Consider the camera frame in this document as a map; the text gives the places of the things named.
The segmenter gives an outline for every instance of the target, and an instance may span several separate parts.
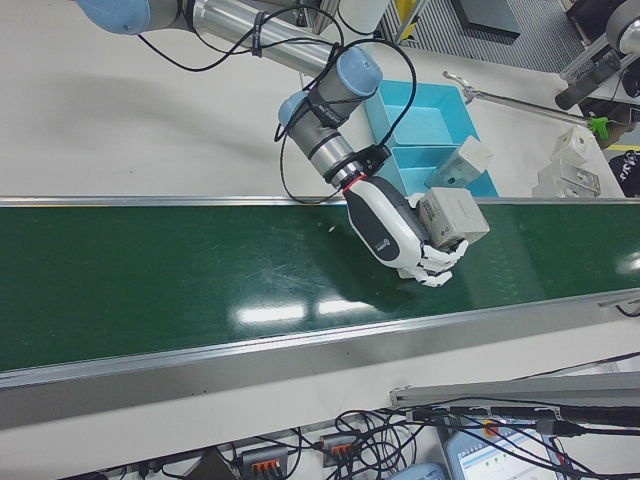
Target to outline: blue bin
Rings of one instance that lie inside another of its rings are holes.
[[[384,80],[365,103],[376,142],[386,135],[406,105],[411,83]],[[424,193],[424,182],[469,137],[480,140],[456,87],[418,84],[411,110],[387,142],[389,158],[378,175],[403,195]],[[498,197],[489,173],[484,172],[468,190],[474,197]]]
[[[383,80],[376,94],[365,102],[376,142],[389,131],[410,94],[410,82]],[[411,110],[398,124],[387,146],[458,146],[469,135],[478,138],[458,89],[450,85],[419,83]]]

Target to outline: green conveyor belt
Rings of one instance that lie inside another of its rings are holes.
[[[0,371],[640,287],[635,205],[482,210],[431,289],[339,206],[2,208]]]

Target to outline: robotic hand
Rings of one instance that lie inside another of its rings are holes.
[[[78,0],[78,5],[112,33],[136,35],[165,28],[211,33],[315,77],[310,88],[280,108],[284,134],[327,183],[343,191],[351,225],[383,265],[431,287],[451,278],[449,270],[468,242],[449,251],[431,246],[412,208],[415,199],[410,205],[389,182],[373,176],[388,150],[372,145],[354,152],[338,131],[382,80],[376,62],[358,46],[334,49],[321,37],[235,0]],[[288,41],[300,37],[308,41]]]
[[[414,210],[420,194],[410,198],[410,205],[380,177],[358,178],[343,192],[351,225],[380,263],[429,287],[443,285],[452,277],[449,270],[465,254],[469,242],[462,241],[450,252],[430,246]]]

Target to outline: white block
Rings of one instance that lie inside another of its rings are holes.
[[[450,248],[462,240],[473,243],[489,232],[489,224],[464,188],[430,189],[418,204],[418,216],[436,248]]]
[[[427,179],[428,187],[462,188],[487,169],[493,153],[474,137],[468,137]]]
[[[579,167],[589,159],[596,145],[593,133],[576,125],[558,137],[551,153],[551,161],[564,160]]]

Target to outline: metal bar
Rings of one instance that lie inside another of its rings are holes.
[[[591,45],[585,48],[584,52],[574,58],[569,65],[562,69],[562,71],[560,72],[560,78],[564,81],[567,81],[567,79],[571,78],[587,60],[589,60],[607,45],[609,45],[609,42],[607,41],[607,35],[603,33]]]
[[[428,405],[468,397],[456,405],[513,405],[516,401],[572,403],[582,406],[640,406],[640,372],[542,377],[435,387],[407,387],[390,393],[396,407]],[[504,399],[485,400],[482,398]]]
[[[515,98],[502,97],[500,95],[494,95],[492,93],[487,93],[480,90],[476,91],[474,98],[486,100],[487,102],[491,102],[491,103],[497,103],[498,105],[504,105],[506,107],[524,110],[525,112],[529,112],[529,113],[536,113],[538,115],[542,115],[543,117],[553,118],[554,120],[561,120],[563,122],[574,123],[582,127],[589,126],[589,121],[586,118],[580,117],[578,115],[572,115],[570,113],[562,112],[560,110],[555,110],[553,108],[544,107],[542,105],[535,105],[533,103],[525,102],[523,100],[517,100]]]
[[[200,33],[211,33],[236,43],[254,27],[257,14],[256,9],[235,0],[196,0],[193,7],[193,26]],[[326,39],[277,18],[263,25],[260,41],[263,45],[269,45],[297,37],[316,39],[318,42],[326,43]],[[243,46],[251,48],[251,36],[243,42]],[[322,43],[282,43],[264,49],[262,55],[298,72],[315,77],[326,66],[331,49],[330,45]]]
[[[391,322],[372,323],[354,327],[341,327],[317,332],[297,333],[274,338],[260,338],[223,345],[210,345],[159,353],[129,355],[115,358],[88,360],[62,365],[10,370],[0,373],[0,392],[5,389],[61,382],[77,378],[122,374],[147,369],[169,368],[193,364],[213,359],[236,357],[247,354],[268,352],[287,348],[310,347],[335,342],[363,340],[379,335],[397,335],[401,333],[419,332],[424,329],[455,325],[459,323],[495,319],[500,315],[517,317],[537,307],[559,306],[562,304],[590,303],[617,304],[640,294],[640,288],[617,292],[597,293],[571,297],[569,299],[553,299],[530,302],[522,305],[509,305],[469,312],[446,315],[434,315],[412,319],[401,319]]]
[[[409,15],[407,15],[407,18],[405,18],[404,22],[402,22],[402,25],[400,25],[400,29],[396,34],[394,43],[399,44],[404,39],[405,34],[409,30],[409,27],[413,23],[416,23],[418,21],[420,13],[422,13],[422,11],[427,8],[430,2],[431,0],[419,0],[418,3],[416,3],[416,5],[413,7],[413,10],[411,10]]]
[[[315,200],[320,197],[304,197],[305,200]],[[640,205],[640,198],[477,198],[480,205]],[[60,196],[60,197],[33,197],[33,196],[0,196],[0,208],[2,207],[178,207],[178,206],[290,206],[314,208],[305,206],[281,196]],[[342,198],[332,198],[322,205],[344,206]]]
[[[458,83],[462,87],[462,94],[466,98],[465,103],[467,104],[471,103],[474,98],[479,98],[481,100],[497,103],[499,105],[504,105],[506,107],[517,108],[519,110],[524,110],[526,112],[536,113],[544,117],[553,118],[554,120],[570,122],[583,127],[589,126],[589,121],[586,118],[580,117],[578,115],[572,115],[570,113],[563,112],[560,110],[555,110],[553,108],[525,102],[524,100],[518,100],[510,97],[503,97],[500,95],[494,95],[493,93],[483,92],[482,90],[477,90],[476,88],[471,86],[469,82],[467,82],[461,76],[454,75],[452,73],[449,73],[446,70],[442,72],[442,76],[449,80],[453,80],[454,82]]]
[[[622,60],[620,60],[620,70],[624,70],[638,58],[640,58],[640,53],[634,53],[633,55],[627,55],[626,57],[624,57]]]

